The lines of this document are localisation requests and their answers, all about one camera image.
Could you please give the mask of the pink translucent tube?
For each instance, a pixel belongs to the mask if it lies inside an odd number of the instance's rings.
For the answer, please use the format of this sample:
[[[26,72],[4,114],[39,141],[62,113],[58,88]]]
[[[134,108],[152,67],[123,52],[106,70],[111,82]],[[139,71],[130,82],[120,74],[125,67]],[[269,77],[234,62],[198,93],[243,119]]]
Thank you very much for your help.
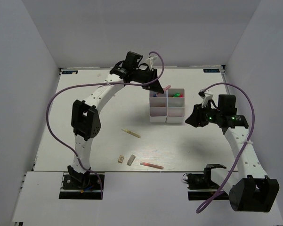
[[[160,96],[160,97],[164,97],[167,95],[167,90],[169,90],[171,88],[171,85],[168,85],[166,87],[163,88],[163,93],[157,93],[157,96]]]

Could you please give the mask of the yellow marker pen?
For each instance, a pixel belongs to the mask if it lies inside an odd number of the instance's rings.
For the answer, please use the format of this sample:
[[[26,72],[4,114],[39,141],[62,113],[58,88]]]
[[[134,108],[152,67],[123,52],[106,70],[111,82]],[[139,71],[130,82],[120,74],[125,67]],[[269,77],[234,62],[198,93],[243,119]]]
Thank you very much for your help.
[[[137,138],[141,138],[141,136],[140,136],[139,134],[137,134],[137,133],[135,133],[135,132],[132,132],[132,131],[130,131],[130,130],[128,130],[128,129],[121,128],[121,130],[124,131],[124,132],[126,132],[126,133],[128,133],[128,134],[130,134],[130,135],[132,135],[132,136],[135,136],[135,137],[137,137]]]

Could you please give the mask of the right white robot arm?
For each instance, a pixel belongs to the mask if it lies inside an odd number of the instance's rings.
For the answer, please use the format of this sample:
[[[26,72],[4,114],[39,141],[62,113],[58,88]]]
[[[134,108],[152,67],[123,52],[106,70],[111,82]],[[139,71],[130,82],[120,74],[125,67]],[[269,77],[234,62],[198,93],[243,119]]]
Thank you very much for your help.
[[[246,118],[237,114],[234,95],[221,94],[215,104],[210,92],[200,92],[202,103],[194,105],[186,124],[195,128],[218,125],[235,158],[238,176],[228,176],[222,164],[208,164],[202,174],[187,174],[189,189],[216,189],[217,196],[227,194],[234,211],[269,212],[279,191],[276,179],[270,179],[262,168],[252,142]]]

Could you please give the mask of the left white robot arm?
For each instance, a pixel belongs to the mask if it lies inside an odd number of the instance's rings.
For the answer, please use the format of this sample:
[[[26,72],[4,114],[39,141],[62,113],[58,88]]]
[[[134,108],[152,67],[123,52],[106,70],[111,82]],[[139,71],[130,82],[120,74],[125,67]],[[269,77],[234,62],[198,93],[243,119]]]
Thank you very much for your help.
[[[91,145],[101,129],[100,112],[108,101],[126,84],[138,83],[142,89],[163,93],[158,81],[158,71],[148,63],[141,63],[142,55],[129,51],[125,60],[115,64],[105,83],[89,97],[76,100],[72,107],[71,126],[75,135],[75,158],[67,167],[74,183],[85,188],[90,183],[89,170]]]

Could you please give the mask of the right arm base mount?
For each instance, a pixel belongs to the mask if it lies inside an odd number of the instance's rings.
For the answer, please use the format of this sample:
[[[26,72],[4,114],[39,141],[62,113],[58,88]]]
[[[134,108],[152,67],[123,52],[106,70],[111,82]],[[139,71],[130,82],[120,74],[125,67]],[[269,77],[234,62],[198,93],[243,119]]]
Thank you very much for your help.
[[[205,201],[212,197],[219,188],[214,182],[205,182],[203,174],[185,173],[182,180],[187,184],[189,201]]]

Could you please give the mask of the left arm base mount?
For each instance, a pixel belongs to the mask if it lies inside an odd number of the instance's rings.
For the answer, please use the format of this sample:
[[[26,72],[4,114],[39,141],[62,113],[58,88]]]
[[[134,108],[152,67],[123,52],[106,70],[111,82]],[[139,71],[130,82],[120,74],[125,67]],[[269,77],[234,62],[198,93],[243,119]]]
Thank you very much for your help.
[[[101,200],[100,182],[90,174],[86,185],[80,184],[69,174],[64,174],[59,192],[60,200]]]

